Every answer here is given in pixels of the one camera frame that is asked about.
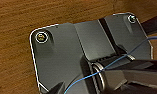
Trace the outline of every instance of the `screw head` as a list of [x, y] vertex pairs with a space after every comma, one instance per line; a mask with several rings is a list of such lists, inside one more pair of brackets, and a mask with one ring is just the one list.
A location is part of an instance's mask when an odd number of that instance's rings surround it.
[[129, 22], [131, 22], [131, 23], [135, 23], [135, 22], [136, 22], [136, 16], [130, 15], [130, 16], [128, 17], [128, 20], [129, 20]]
[[48, 40], [48, 36], [45, 32], [38, 32], [35, 38], [39, 43], [45, 43]]

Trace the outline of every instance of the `metal plate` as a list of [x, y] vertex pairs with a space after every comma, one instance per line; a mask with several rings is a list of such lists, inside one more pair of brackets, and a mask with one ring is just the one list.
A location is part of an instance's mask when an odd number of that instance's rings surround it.
[[[48, 35], [45, 43], [36, 40], [38, 32]], [[30, 42], [41, 92], [48, 92], [60, 82], [64, 82], [67, 87], [78, 75], [80, 76], [76, 79], [83, 77], [80, 60], [84, 54], [73, 24], [66, 23], [34, 30]], [[67, 94], [89, 94], [85, 81], [73, 86]]]

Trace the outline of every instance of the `cable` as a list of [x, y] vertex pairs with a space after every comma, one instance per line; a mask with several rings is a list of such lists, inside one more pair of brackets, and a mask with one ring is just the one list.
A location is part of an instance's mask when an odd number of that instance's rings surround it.
[[99, 72], [96, 72], [96, 73], [94, 73], [94, 74], [91, 74], [91, 75], [89, 75], [89, 76], [83, 77], [83, 78], [81, 78], [81, 79], [79, 79], [79, 80], [73, 82], [73, 83], [65, 90], [64, 94], [66, 94], [67, 91], [68, 91], [74, 84], [76, 84], [77, 82], [82, 81], [82, 80], [84, 80], [84, 79], [90, 78], [90, 77], [92, 77], [92, 76], [94, 76], [94, 75], [97, 75], [97, 74], [101, 73], [102, 71], [104, 71], [105, 69], [107, 69], [108, 67], [110, 67], [111, 65], [113, 65], [114, 63], [116, 63], [117, 61], [119, 61], [119, 60], [125, 58], [127, 55], [129, 55], [129, 54], [131, 54], [132, 52], [134, 52], [134, 51], [135, 51], [137, 48], [139, 48], [144, 42], [146, 42], [146, 41], [148, 41], [148, 40], [157, 40], [157, 36], [148, 37], [147, 39], [143, 40], [140, 44], [138, 44], [138, 45], [137, 45], [133, 50], [131, 50], [129, 53], [125, 54], [124, 56], [122, 56], [122, 57], [116, 59], [115, 61], [113, 61], [112, 63], [108, 64], [106, 67], [104, 67], [104, 68], [103, 68], [102, 70], [100, 70]]

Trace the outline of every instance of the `mounting hole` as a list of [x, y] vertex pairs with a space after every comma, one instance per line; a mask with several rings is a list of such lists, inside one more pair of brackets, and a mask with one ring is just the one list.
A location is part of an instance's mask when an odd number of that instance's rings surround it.
[[136, 16], [130, 15], [130, 16], [128, 17], [128, 20], [129, 20], [130, 23], [135, 23], [135, 22], [136, 22]]
[[48, 40], [48, 35], [45, 32], [38, 32], [35, 36], [38, 43], [45, 43]]

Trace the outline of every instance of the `wire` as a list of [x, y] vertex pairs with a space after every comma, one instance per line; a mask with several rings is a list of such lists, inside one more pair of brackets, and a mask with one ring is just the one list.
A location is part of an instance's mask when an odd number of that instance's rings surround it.
[[144, 42], [146, 42], [146, 41], [148, 41], [148, 40], [157, 40], [157, 36], [148, 37], [147, 39], [143, 40], [140, 44], [138, 44], [138, 45], [137, 45], [133, 50], [131, 50], [129, 53], [125, 54], [124, 56], [122, 56], [122, 57], [116, 59], [115, 61], [113, 61], [112, 63], [108, 64], [106, 67], [104, 67], [104, 68], [103, 68], [102, 70], [100, 70], [99, 72], [93, 73], [93, 74], [91, 74], [91, 75], [89, 75], [89, 76], [83, 77], [83, 78], [81, 78], [81, 79], [79, 79], [79, 80], [73, 82], [73, 83], [65, 90], [64, 94], [66, 94], [67, 91], [68, 91], [74, 84], [76, 84], [77, 82], [82, 81], [82, 80], [84, 80], [84, 79], [90, 78], [90, 77], [92, 77], [92, 76], [94, 76], [94, 75], [97, 75], [97, 74], [101, 73], [102, 71], [104, 71], [105, 69], [107, 69], [108, 67], [110, 67], [111, 65], [113, 65], [114, 63], [116, 63], [117, 61], [119, 61], [119, 60], [125, 58], [127, 55], [129, 55], [129, 54], [131, 54], [132, 52], [134, 52], [134, 51], [135, 51], [137, 48], [139, 48]]

